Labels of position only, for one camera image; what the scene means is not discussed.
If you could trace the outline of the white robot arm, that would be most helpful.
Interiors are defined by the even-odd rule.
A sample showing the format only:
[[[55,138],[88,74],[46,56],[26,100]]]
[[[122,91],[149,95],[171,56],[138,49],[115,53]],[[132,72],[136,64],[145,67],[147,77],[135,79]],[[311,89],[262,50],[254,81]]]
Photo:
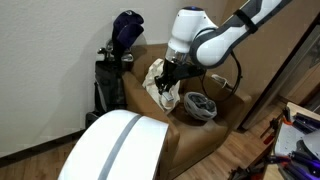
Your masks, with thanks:
[[[155,77],[160,95],[179,80],[224,63],[232,50],[292,0],[247,0],[220,27],[202,8],[179,10],[167,44],[163,72]]]

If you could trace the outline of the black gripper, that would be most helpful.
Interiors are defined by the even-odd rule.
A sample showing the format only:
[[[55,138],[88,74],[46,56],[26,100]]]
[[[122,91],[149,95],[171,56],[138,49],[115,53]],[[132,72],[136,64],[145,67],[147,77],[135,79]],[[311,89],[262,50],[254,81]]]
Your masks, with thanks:
[[[179,80],[201,76],[205,72],[205,69],[196,65],[178,65],[165,60],[161,74],[155,76],[154,80],[158,93],[162,95],[163,92],[168,92],[172,86],[176,85]]]

